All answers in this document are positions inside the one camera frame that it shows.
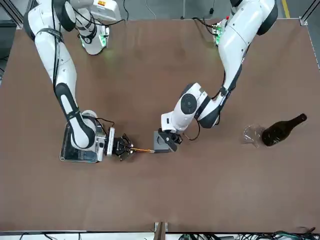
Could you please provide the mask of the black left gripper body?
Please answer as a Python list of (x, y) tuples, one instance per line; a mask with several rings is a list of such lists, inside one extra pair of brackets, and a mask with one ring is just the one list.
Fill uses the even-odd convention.
[(182, 137), (180, 134), (173, 133), (170, 130), (162, 130), (158, 129), (159, 136), (163, 139), (163, 141), (167, 144), (178, 144), (182, 143)]

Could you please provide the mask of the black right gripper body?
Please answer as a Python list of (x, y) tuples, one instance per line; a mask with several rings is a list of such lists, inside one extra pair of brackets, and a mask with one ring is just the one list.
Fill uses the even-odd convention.
[(121, 156), (125, 152), (125, 140), (121, 137), (115, 137), (113, 141), (113, 154)]

